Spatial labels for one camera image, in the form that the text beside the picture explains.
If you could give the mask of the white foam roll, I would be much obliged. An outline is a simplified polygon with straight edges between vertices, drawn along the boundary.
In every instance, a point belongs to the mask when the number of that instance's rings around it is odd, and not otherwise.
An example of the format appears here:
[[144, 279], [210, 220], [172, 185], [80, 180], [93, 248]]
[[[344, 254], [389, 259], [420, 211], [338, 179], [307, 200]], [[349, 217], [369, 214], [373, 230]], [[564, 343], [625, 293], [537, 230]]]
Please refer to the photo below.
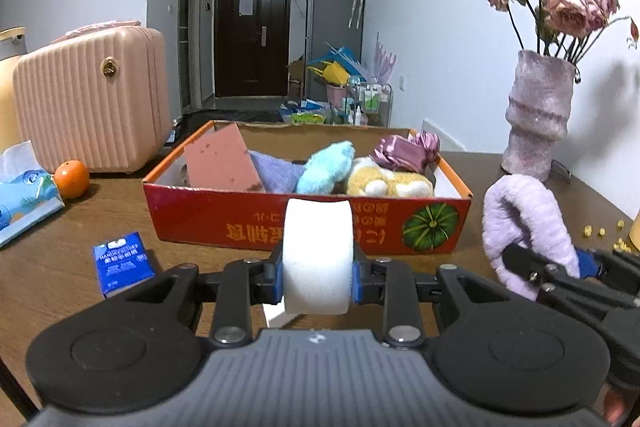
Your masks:
[[270, 329], [303, 314], [341, 315], [352, 302], [352, 207], [341, 202], [292, 198], [283, 228], [283, 298], [265, 305]]

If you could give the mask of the lavender fluffy headband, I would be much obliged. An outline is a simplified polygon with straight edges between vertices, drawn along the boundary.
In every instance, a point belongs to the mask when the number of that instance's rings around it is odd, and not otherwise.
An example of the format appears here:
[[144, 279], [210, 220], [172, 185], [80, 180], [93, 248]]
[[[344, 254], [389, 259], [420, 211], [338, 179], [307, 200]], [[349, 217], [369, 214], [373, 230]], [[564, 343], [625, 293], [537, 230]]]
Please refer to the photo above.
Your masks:
[[529, 300], [537, 298], [537, 289], [527, 277], [506, 269], [502, 252], [511, 244], [562, 265], [568, 275], [578, 277], [578, 256], [558, 202], [538, 179], [509, 174], [492, 184], [484, 196], [482, 225], [485, 255], [509, 291]]

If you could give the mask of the yellow white plush toy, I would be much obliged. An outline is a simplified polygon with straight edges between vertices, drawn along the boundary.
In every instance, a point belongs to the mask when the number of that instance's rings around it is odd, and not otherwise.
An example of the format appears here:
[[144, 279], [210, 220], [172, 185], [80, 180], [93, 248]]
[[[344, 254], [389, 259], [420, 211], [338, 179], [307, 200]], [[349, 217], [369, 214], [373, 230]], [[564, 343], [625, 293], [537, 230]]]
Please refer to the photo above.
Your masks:
[[423, 174], [393, 171], [369, 157], [359, 157], [345, 182], [346, 194], [362, 197], [431, 198], [434, 184]]

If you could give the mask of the purple knitted cushion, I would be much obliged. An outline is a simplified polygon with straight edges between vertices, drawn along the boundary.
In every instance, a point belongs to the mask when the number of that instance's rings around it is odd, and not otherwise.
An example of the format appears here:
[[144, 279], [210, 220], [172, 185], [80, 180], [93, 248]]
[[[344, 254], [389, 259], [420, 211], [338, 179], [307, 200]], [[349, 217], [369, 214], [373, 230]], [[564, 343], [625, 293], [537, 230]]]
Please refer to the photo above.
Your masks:
[[250, 150], [250, 159], [262, 181], [262, 186], [268, 193], [294, 193], [305, 170], [303, 165], [259, 153], [256, 150]]

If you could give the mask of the pink sponge block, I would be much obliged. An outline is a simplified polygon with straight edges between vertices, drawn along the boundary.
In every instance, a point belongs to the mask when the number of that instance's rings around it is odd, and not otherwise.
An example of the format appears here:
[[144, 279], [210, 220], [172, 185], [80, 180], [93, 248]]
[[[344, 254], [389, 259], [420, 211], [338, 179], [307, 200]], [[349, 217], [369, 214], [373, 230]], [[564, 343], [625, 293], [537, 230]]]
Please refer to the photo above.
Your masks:
[[264, 191], [237, 124], [205, 129], [186, 143], [183, 156], [190, 187], [229, 192]]

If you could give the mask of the light blue fluffy plush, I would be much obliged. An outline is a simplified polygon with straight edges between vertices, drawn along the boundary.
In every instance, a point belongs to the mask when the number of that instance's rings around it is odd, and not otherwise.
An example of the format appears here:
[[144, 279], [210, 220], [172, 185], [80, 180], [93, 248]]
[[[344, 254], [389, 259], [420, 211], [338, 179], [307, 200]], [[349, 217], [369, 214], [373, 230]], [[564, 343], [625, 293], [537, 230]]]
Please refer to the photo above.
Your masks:
[[337, 142], [314, 153], [304, 166], [296, 193], [303, 195], [329, 195], [352, 170], [355, 147], [350, 141]]

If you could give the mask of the scattered yellow corn kernels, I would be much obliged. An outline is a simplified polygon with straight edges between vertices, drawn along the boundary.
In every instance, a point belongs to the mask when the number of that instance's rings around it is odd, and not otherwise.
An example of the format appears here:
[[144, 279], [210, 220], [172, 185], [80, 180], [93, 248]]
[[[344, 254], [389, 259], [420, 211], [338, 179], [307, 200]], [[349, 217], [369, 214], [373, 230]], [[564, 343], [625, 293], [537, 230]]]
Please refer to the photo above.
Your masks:
[[595, 229], [592, 225], [585, 225], [582, 228], [582, 236], [584, 236], [585, 239], [589, 239], [589, 237], [592, 236], [597, 236], [599, 237], [599, 239], [606, 239], [608, 236], [610, 236], [613, 241], [612, 246], [614, 251], [621, 251], [622, 253], [630, 254], [632, 248], [627, 239], [625, 239], [625, 236], [623, 236], [625, 225], [626, 223], [624, 220], [618, 220], [615, 227], [613, 228], [612, 233], [608, 233], [608, 230], [606, 228]]

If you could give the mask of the red cardboard box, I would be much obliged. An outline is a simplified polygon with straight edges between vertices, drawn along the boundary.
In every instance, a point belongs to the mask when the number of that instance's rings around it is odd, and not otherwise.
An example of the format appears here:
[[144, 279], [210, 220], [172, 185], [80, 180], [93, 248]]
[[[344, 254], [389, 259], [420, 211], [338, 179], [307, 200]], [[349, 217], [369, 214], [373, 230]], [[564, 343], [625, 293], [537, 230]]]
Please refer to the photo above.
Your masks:
[[369, 256], [449, 254], [473, 194], [444, 158], [435, 164], [431, 198], [277, 194], [209, 188], [186, 172], [196, 150], [226, 132], [209, 121], [143, 180], [156, 235], [162, 241], [269, 251], [286, 234], [323, 239], [352, 231]]

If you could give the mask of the small blue tissue packet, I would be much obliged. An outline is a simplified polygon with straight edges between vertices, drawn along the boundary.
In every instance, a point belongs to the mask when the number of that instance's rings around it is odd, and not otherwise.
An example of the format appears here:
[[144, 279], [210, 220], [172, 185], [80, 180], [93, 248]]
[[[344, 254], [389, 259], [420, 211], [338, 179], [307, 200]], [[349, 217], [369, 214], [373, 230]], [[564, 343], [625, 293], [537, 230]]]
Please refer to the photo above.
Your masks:
[[104, 298], [110, 298], [155, 277], [138, 232], [96, 245], [92, 248], [92, 255]]

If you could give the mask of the pink textured vase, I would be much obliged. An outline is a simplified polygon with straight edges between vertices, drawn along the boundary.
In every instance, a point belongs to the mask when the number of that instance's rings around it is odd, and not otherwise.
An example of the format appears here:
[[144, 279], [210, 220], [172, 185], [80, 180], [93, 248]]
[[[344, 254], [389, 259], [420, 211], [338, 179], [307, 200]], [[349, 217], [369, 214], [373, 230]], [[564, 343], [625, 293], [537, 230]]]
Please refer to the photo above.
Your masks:
[[506, 108], [511, 125], [501, 167], [511, 174], [548, 179], [554, 144], [567, 134], [576, 67], [531, 50], [518, 52]]

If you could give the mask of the orange fruit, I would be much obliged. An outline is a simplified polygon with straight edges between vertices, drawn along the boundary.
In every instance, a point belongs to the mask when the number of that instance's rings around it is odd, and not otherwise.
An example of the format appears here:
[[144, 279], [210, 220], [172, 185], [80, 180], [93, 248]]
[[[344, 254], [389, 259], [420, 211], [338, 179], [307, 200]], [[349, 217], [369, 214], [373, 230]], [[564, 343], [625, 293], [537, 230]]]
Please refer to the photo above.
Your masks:
[[82, 161], [72, 159], [56, 168], [53, 180], [58, 187], [58, 193], [64, 199], [76, 199], [88, 190], [90, 174]]

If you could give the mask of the blue tissue pack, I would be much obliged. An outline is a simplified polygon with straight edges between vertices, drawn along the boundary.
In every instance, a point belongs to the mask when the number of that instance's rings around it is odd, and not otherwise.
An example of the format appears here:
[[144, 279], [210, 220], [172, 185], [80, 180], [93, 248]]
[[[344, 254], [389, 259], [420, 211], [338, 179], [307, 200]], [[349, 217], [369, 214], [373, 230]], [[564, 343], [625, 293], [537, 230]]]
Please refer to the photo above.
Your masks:
[[0, 204], [2, 247], [64, 208], [52, 174], [39, 165], [30, 141], [1, 154]]

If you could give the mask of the pink ribbed suitcase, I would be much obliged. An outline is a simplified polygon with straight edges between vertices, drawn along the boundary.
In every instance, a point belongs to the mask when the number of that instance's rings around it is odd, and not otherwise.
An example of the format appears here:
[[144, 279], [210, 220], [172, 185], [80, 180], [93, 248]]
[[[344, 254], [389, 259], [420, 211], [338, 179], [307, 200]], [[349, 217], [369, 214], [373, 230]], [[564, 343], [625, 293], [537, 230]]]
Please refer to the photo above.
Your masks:
[[171, 130], [166, 44], [137, 22], [78, 28], [24, 55], [13, 72], [18, 124], [39, 164], [135, 172]]

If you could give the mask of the dark entrance door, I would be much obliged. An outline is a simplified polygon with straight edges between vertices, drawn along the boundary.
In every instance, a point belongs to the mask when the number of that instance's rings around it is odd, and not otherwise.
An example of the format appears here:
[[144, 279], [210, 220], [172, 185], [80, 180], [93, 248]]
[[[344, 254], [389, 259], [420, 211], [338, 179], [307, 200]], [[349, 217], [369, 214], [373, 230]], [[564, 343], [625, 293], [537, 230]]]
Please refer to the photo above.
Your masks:
[[215, 0], [218, 98], [288, 93], [291, 0]]

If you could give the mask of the grey refrigerator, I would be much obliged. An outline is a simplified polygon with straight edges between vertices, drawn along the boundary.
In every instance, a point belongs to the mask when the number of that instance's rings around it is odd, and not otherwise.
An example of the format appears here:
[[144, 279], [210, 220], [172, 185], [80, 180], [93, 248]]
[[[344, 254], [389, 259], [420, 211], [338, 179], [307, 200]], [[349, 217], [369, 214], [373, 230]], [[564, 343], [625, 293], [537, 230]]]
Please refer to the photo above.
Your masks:
[[356, 27], [357, 13], [348, 27], [354, 0], [307, 0], [305, 64], [324, 57], [330, 50], [344, 46], [361, 58], [362, 29]]

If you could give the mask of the white panel against wall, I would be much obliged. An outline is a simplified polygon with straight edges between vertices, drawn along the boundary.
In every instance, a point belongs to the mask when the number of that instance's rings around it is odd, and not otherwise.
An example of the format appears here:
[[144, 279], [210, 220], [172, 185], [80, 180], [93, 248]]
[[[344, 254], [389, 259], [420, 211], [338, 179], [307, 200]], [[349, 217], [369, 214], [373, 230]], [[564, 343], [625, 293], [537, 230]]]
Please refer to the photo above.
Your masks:
[[428, 119], [424, 119], [424, 121], [422, 121], [422, 130], [438, 136], [440, 144], [439, 150], [442, 153], [466, 151], [466, 148], [458, 140], [454, 139], [446, 131], [440, 129], [436, 124], [433, 124]]

